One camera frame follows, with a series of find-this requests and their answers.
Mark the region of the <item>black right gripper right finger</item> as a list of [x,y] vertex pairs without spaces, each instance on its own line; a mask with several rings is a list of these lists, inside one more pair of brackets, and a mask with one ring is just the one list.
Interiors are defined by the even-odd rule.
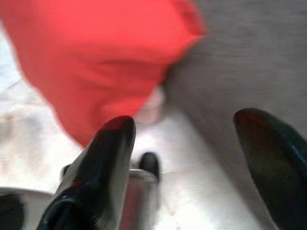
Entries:
[[307,141],[292,126],[256,108],[234,115],[252,180],[280,230],[307,228]]

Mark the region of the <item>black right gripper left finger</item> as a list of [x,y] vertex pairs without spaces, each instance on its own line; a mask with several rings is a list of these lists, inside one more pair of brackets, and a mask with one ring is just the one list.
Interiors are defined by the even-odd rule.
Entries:
[[41,230],[119,229],[135,132],[130,116],[102,126],[63,175]]

